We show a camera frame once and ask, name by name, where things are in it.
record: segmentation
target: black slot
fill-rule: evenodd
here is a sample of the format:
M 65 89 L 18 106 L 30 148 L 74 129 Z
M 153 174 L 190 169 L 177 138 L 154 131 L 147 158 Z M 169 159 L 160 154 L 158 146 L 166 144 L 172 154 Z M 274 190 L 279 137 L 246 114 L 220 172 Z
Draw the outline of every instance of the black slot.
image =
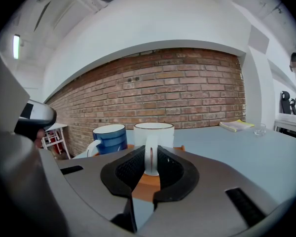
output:
M 68 168 L 62 168 L 60 171 L 63 173 L 63 175 L 67 175 L 70 173 L 77 172 L 79 170 L 83 170 L 83 167 L 77 165 L 77 166 L 72 166 L 72 167 L 68 167 Z
M 240 188 L 230 189 L 225 192 L 249 227 L 254 226 L 265 218 L 264 213 L 258 209 Z

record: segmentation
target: white wall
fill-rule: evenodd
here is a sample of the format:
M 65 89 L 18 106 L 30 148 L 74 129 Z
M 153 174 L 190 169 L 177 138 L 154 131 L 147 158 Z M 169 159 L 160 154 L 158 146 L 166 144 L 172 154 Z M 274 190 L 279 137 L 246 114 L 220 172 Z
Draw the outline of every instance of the white wall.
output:
M 274 94 L 274 100 L 271 100 L 271 103 L 275 103 L 274 113 L 276 115 L 281 112 L 281 108 L 279 108 L 280 94 L 283 90 L 289 92 L 291 98 L 296 97 L 296 74 L 292 73 L 289 67 L 291 56 L 274 34 L 259 19 L 247 9 L 237 4 L 234 4 L 234 6 L 241 11 L 253 26 L 269 38 L 265 56 L 268 59 L 268 65 L 266 65 L 266 67 L 268 67 L 272 73 L 270 84 L 273 84 L 272 94 Z
M 43 99 L 105 62 L 158 48 L 199 47 L 243 55 L 248 29 L 213 0 L 114 0 L 63 39 L 46 66 Z
M 273 129 L 275 121 L 274 86 L 271 69 L 265 54 L 248 47 L 240 59 L 246 93 L 246 120 L 263 123 Z

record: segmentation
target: red brick wall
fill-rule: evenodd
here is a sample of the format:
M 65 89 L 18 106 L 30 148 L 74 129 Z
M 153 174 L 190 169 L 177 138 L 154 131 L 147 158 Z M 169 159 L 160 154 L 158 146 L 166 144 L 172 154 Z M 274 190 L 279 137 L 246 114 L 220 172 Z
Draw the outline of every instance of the red brick wall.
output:
M 194 48 L 112 61 L 68 83 L 47 103 L 57 111 L 57 121 L 69 125 L 67 144 L 73 155 L 93 141 L 94 128 L 106 124 L 133 129 L 139 122 L 169 122 L 180 129 L 245 117 L 237 57 Z

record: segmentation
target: gray table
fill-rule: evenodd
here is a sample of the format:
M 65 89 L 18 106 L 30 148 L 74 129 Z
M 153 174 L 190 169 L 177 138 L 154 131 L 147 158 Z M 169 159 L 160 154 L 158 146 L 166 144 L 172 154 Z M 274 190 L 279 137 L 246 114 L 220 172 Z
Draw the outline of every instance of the gray table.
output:
M 126 133 L 127 143 L 134 144 L 134 131 Z M 258 137 L 254 128 L 230 132 L 215 126 L 175 130 L 174 147 L 181 145 L 188 152 L 227 163 L 279 204 L 296 196 L 296 138 L 271 130 Z M 135 198 L 133 203 L 139 229 L 153 213 L 153 204 Z

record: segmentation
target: fluorescent light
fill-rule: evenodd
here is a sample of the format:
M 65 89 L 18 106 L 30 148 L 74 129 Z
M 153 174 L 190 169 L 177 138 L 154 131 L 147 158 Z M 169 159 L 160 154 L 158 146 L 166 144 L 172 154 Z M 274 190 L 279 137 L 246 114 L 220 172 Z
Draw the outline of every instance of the fluorescent light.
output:
M 20 36 L 15 34 L 13 36 L 13 57 L 19 59 Z

